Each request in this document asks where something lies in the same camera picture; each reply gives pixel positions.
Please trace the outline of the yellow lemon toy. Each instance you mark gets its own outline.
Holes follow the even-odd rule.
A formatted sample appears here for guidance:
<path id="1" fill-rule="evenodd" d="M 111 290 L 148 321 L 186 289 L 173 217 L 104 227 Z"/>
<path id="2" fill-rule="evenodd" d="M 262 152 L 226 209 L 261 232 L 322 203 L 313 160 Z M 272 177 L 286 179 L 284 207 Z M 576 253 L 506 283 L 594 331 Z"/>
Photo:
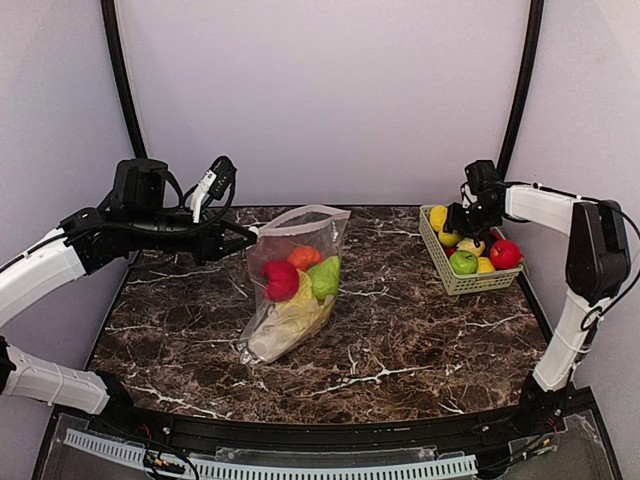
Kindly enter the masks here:
<path id="1" fill-rule="evenodd" d="M 447 220 L 448 209 L 444 205 L 433 206 L 429 211 L 429 224 L 431 228 L 440 233 Z"/>

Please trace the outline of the red tomato toy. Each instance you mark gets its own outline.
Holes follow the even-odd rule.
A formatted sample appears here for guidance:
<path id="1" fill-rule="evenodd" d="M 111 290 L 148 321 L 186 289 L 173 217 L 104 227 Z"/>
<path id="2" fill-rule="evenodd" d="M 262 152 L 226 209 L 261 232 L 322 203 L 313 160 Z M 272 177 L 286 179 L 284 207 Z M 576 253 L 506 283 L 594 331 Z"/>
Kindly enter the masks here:
<path id="1" fill-rule="evenodd" d="M 265 264 L 266 296 L 272 302 L 285 302 L 299 290 L 298 270 L 287 260 L 272 260 Z"/>

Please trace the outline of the clear dotted zip top bag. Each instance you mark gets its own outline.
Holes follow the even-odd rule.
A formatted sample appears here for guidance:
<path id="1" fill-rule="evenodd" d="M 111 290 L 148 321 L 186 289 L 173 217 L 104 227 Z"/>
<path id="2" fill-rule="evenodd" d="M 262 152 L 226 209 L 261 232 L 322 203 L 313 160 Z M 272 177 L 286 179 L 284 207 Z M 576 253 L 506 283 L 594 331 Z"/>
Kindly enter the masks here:
<path id="1" fill-rule="evenodd" d="M 246 251 L 256 310 L 238 341 L 240 362 L 270 364 L 321 330 L 340 286 L 350 212 L 325 205 L 286 211 Z"/>

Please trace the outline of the orange pumpkin toy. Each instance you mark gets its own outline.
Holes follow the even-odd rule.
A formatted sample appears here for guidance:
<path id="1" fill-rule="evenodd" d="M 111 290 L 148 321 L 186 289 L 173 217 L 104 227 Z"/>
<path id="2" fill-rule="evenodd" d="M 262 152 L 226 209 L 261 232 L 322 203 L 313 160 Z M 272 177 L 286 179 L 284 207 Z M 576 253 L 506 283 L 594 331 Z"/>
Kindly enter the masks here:
<path id="1" fill-rule="evenodd" d="M 297 246 L 287 257 L 287 261 L 296 269 L 306 272 L 310 267 L 323 262 L 319 250 L 311 246 Z"/>

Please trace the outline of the napa cabbage toy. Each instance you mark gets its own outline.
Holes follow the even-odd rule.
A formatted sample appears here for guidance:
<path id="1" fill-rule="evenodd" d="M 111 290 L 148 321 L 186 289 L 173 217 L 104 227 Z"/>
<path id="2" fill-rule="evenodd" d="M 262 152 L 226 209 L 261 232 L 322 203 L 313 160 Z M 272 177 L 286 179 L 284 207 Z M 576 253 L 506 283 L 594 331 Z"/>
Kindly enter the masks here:
<path id="1" fill-rule="evenodd" d="M 328 321 L 336 296 L 318 300 L 310 276 L 298 273 L 300 288 L 292 299 L 263 301 L 257 308 L 239 341 L 242 363 L 272 363 L 315 335 Z"/>

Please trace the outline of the green wrinkled fruit toy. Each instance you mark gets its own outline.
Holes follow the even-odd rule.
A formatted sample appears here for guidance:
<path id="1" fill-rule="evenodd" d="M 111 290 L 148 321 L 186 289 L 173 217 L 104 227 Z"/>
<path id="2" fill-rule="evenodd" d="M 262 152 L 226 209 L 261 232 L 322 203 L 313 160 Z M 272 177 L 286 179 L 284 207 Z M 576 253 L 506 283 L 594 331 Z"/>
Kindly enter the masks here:
<path id="1" fill-rule="evenodd" d="M 319 302 L 324 302 L 327 297 L 335 297 L 338 294 L 340 270 L 341 260 L 337 255 L 330 256 L 307 270 L 312 292 Z"/>

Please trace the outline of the yellow round fruit toy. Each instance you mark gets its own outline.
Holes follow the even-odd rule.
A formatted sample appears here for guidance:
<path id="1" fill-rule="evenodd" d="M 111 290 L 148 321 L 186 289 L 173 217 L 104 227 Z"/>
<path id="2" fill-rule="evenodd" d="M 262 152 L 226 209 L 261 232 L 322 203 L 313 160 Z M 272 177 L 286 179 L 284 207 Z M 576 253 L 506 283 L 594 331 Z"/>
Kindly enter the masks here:
<path id="1" fill-rule="evenodd" d="M 438 233 L 438 240 L 443 247 L 453 248 L 463 240 L 463 237 L 458 232 L 448 233 L 445 231 L 440 231 Z"/>

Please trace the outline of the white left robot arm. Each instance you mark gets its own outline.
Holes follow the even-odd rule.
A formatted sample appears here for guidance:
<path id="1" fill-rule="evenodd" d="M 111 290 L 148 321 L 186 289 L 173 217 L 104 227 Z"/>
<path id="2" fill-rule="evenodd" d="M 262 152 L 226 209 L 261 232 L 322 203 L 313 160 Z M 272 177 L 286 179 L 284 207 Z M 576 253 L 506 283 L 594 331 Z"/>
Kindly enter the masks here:
<path id="1" fill-rule="evenodd" d="M 83 208 L 1 268 L 1 323 L 68 284 L 146 250 L 187 253 L 197 265 L 221 260 L 257 241 L 257 231 L 226 219 L 237 169 L 216 158 L 201 180 L 183 191 L 167 163 L 122 160 L 113 185 L 96 207 Z M 1 393 L 93 416 L 131 407 L 113 375 L 80 371 L 1 342 Z"/>

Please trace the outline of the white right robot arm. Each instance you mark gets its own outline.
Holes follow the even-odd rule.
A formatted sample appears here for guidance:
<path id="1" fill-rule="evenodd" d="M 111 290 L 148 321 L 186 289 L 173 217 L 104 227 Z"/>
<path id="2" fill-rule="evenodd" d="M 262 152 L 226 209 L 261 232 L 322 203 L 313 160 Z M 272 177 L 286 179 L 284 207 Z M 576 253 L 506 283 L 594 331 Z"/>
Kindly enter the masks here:
<path id="1" fill-rule="evenodd" d="M 614 200 L 600 200 L 539 184 L 487 182 L 475 200 L 447 206 L 444 230 L 477 237 L 507 218 L 554 230 L 568 238 L 566 299 L 552 339 L 532 374 L 543 392 L 564 388 L 598 324 L 630 287 L 626 227 L 639 228 Z"/>

